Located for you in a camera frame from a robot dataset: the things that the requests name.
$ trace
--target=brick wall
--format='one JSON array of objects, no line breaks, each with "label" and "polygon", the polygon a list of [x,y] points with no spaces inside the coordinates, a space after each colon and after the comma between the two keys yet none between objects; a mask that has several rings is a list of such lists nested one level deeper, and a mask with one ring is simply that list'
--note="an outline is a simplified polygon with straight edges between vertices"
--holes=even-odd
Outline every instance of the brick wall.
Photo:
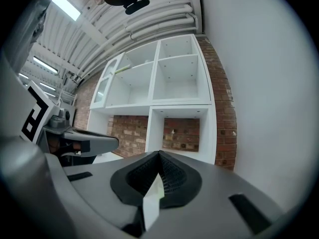
[{"label": "brick wall", "polygon": [[224,68],[207,37],[197,37],[212,82],[217,116],[215,164],[234,170],[237,149],[237,123],[233,97]]},{"label": "brick wall", "polygon": [[[237,123],[231,89],[217,53],[207,37],[197,37],[197,41],[205,57],[214,91],[217,116],[217,150],[215,164],[233,170],[237,148]],[[77,113],[74,121],[75,127],[86,129],[91,99],[100,75],[101,73],[92,77],[77,91],[78,100],[76,102]],[[108,134],[120,140],[120,146],[115,153],[127,157],[139,154],[143,148],[145,149],[147,120],[148,118],[143,116],[114,116],[110,118],[107,130]],[[165,123],[165,132],[163,133],[164,147],[184,149],[184,145],[182,146],[182,144],[186,144],[185,147],[187,149],[187,144],[189,144],[187,151],[198,151],[198,144],[193,137],[198,139],[196,133],[197,131],[199,132],[199,125],[190,127],[190,131],[179,136],[170,133],[171,129],[176,129],[176,126],[169,126],[168,123]]]},{"label": "brick wall", "polygon": [[91,100],[95,91],[95,87],[101,77],[101,74],[102,72],[94,75],[87,82],[81,85],[76,91],[76,113],[73,124],[73,126],[76,128],[86,130],[89,120]]}]

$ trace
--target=ceiling light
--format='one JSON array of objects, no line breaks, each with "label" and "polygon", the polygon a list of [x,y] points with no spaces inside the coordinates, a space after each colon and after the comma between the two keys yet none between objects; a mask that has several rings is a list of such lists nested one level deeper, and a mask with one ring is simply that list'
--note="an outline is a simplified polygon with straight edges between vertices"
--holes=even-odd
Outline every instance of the ceiling light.
[{"label": "ceiling light", "polygon": [[26,75],[24,75],[24,74],[19,74],[20,76],[22,76],[22,77],[25,77],[26,79],[29,79],[29,77],[27,77]]},{"label": "ceiling light", "polygon": [[74,21],[80,16],[80,12],[68,0],[52,0],[59,6],[66,14],[68,14]]},{"label": "ceiling light", "polygon": [[54,90],[54,91],[55,91],[55,88],[50,87],[50,86],[48,86],[48,85],[45,85],[45,84],[42,83],[42,82],[40,82],[40,85],[42,85],[42,86],[44,86],[44,87],[46,87],[46,88],[48,88],[48,89],[51,89],[51,90]]},{"label": "ceiling light", "polygon": [[52,97],[55,97],[56,98],[56,96],[55,95],[53,95],[53,94],[50,94],[50,93],[48,93],[48,92],[46,92],[46,91],[43,91],[43,92],[45,92],[47,95],[49,95],[49,96],[52,96]]},{"label": "ceiling light", "polygon": [[53,73],[57,74],[58,70],[54,69],[53,67],[50,67],[48,64],[44,63],[43,61],[39,60],[36,57],[33,57],[33,60],[37,63],[39,63],[41,66],[44,66],[46,69],[49,69],[50,71],[52,71]]}]

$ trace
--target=person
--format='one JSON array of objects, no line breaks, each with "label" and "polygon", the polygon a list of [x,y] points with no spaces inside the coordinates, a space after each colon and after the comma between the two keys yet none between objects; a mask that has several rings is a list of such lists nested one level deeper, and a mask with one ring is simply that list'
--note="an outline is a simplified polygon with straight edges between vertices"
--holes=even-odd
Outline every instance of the person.
[{"label": "person", "polygon": [[[18,74],[25,64],[33,44],[44,29],[46,11],[52,0],[33,0],[22,13],[1,49],[1,56]],[[123,0],[102,0],[122,5]]]}]

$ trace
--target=white ceiling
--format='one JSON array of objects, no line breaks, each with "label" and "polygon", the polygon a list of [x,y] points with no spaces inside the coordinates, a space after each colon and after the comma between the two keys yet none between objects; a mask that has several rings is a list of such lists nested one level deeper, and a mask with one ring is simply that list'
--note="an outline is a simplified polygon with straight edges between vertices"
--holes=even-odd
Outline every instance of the white ceiling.
[{"label": "white ceiling", "polygon": [[[194,8],[193,13],[196,16],[201,16],[201,11],[196,9],[196,5],[193,5],[193,3],[195,3],[194,0],[150,0],[150,5],[132,15],[126,15],[125,9],[121,6],[110,6],[106,3],[97,5],[94,0],[69,1],[81,12],[79,18],[76,21],[72,20],[56,4],[51,3],[47,10],[44,31],[39,37],[37,43],[35,43],[32,47],[28,60],[21,70],[21,73],[27,75],[29,79],[34,82],[43,82],[56,88],[56,91],[44,89],[56,96],[60,93],[66,77],[73,78],[73,80],[67,81],[64,90],[72,93],[82,80],[81,78],[76,77],[76,74],[80,69],[85,70],[92,62],[99,62],[99,66],[92,66],[94,71],[85,78],[86,80],[92,74],[95,74],[97,71],[104,68],[110,55],[115,54],[120,50],[124,51],[129,45],[130,46],[127,49],[132,49],[134,41],[121,46],[120,49],[115,49],[112,53],[105,57],[101,55],[102,58],[100,58],[99,61],[95,59],[89,60],[90,63],[83,67],[83,64],[87,62],[87,59],[94,51],[96,51],[109,38],[124,29],[125,26],[131,25],[145,17],[160,12],[184,8],[185,4]],[[159,20],[148,22],[146,25],[147,27],[152,26],[155,23],[167,22],[173,18],[185,18],[185,14],[175,15],[173,17],[164,17]],[[183,30],[187,27],[194,26],[195,23],[168,27],[166,29],[156,30],[156,34],[161,34],[171,29],[177,29],[174,35],[196,33],[194,31]],[[151,35],[152,33],[147,34],[138,38],[136,41],[143,42],[145,38],[150,37]],[[117,44],[117,42],[127,36],[130,36],[130,33],[126,33],[126,35],[121,36],[113,43],[113,45]],[[112,44],[105,47],[104,50],[99,53],[99,56],[110,48],[112,48]],[[46,68],[34,62],[33,56],[38,57],[40,60],[57,69],[58,74],[54,75]],[[27,83],[27,80],[24,78],[22,78],[22,81]]]}]

